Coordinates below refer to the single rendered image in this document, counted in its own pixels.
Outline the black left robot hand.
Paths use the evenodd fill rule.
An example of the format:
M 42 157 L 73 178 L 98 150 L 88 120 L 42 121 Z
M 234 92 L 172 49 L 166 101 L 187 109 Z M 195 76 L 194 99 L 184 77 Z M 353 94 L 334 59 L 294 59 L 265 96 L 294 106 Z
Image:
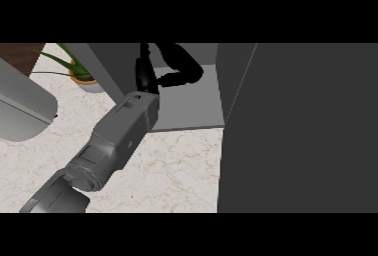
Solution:
M 136 59 L 135 73 L 138 90 L 153 94 L 160 93 L 158 87 L 176 87 L 188 83 L 197 83 L 204 75 L 204 69 L 185 48 L 176 43 L 157 43 L 163 60 L 175 70 L 157 77 L 153 62 L 150 44 L 141 44 L 141 57 Z

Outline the grey open cabinet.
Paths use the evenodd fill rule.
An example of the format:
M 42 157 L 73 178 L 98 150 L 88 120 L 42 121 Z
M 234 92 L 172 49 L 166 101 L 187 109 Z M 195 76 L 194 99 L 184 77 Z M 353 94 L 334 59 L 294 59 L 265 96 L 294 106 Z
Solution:
M 181 43 L 204 68 L 195 84 L 160 88 L 160 116 L 154 132 L 225 126 L 216 72 L 218 43 Z M 136 87 L 135 61 L 139 43 L 67 43 L 85 68 L 119 103 Z

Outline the dark grey cabinet door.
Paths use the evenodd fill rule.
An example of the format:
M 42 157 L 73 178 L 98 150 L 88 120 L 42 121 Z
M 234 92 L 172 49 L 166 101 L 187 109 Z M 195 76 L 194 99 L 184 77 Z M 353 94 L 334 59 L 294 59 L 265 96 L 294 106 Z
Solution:
M 378 212 L 378 44 L 262 44 L 223 133 L 223 212 Z

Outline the pale orange-rimmed plant pot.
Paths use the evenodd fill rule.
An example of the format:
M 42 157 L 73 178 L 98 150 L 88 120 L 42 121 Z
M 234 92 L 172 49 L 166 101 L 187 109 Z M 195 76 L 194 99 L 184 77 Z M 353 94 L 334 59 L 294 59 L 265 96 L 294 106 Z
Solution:
M 79 85 L 79 87 L 89 93 L 104 93 L 105 90 L 101 87 L 98 80 L 91 74 L 77 74 L 74 71 L 68 71 L 71 80 Z

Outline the green aloe plant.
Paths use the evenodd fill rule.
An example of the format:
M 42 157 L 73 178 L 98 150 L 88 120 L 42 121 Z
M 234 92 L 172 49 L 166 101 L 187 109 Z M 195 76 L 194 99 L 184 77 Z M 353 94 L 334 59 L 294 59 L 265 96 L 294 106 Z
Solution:
M 79 58 L 76 57 L 73 51 L 68 49 L 68 46 L 64 43 L 58 43 L 60 48 L 62 49 L 62 51 L 68 54 L 68 56 L 71 57 L 71 61 L 67 62 L 64 61 L 60 57 L 57 57 L 55 55 L 30 48 L 30 51 L 33 51 L 34 53 L 43 55 L 45 57 L 48 57 L 51 60 L 54 60 L 61 66 L 64 66 L 70 73 L 68 76 L 71 78 L 76 78 L 80 81 L 95 81 L 95 78 L 91 74 L 91 72 L 88 71 L 85 65 L 82 64 Z

